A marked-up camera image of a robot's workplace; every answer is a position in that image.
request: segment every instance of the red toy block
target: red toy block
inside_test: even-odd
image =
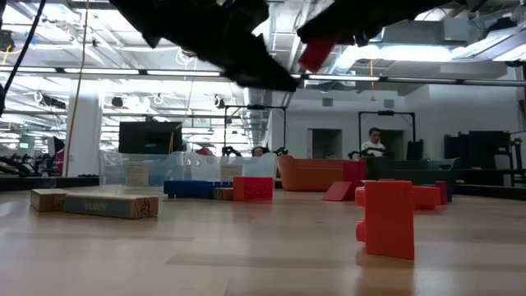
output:
[[[338,40],[339,37],[330,37],[309,42],[299,58],[299,64],[307,70],[318,72]]]
[[[441,189],[441,205],[447,205],[447,182],[436,181],[435,186]]]
[[[233,178],[233,199],[235,201],[271,201],[273,194],[273,178]]]
[[[365,160],[345,161],[343,166],[345,182],[354,182],[366,179],[367,162]]]
[[[413,199],[417,210],[435,210],[441,204],[441,189],[430,186],[413,186]]]
[[[334,182],[323,196],[324,201],[348,201],[353,193],[353,183]]]
[[[356,206],[365,207],[365,187],[357,187],[354,191],[354,202]]]
[[[360,188],[360,187],[363,187],[363,181],[353,181],[352,184],[351,184],[351,194],[349,195],[349,199],[351,201],[354,201],[356,199],[355,195],[356,195],[356,189],[357,188]]]
[[[356,190],[356,203],[365,206],[356,235],[368,254],[414,260],[412,190],[407,181],[366,182]]]

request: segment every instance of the white column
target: white column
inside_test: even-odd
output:
[[[67,135],[62,176],[99,174],[99,145],[104,106],[104,90],[98,81],[82,81],[78,96],[75,122],[72,127],[73,109],[78,81],[72,81],[67,106]],[[66,167],[69,158],[69,169]]]

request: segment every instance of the person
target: person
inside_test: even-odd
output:
[[[369,141],[362,143],[362,152],[365,151],[367,155],[383,156],[385,147],[380,143],[381,132],[377,127],[369,130]]]
[[[258,146],[258,147],[254,147],[254,149],[252,149],[252,156],[253,157],[261,157],[265,153],[269,153],[269,148]]]

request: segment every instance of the wooden block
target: wooden block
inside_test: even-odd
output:
[[[216,188],[214,189],[214,199],[221,201],[233,200],[233,188]]]
[[[71,193],[64,200],[68,213],[140,219],[159,213],[159,198],[135,194]]]
[[[40,212],[63,210],[67,191],[62,189],[33,189],[30,204]]]

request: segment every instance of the blue toy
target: blue toy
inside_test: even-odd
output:
[[[164,181],[164,194],[168,198],[203,198],[213,199],[214,189],[231,188],[232,182],[210,181]]]

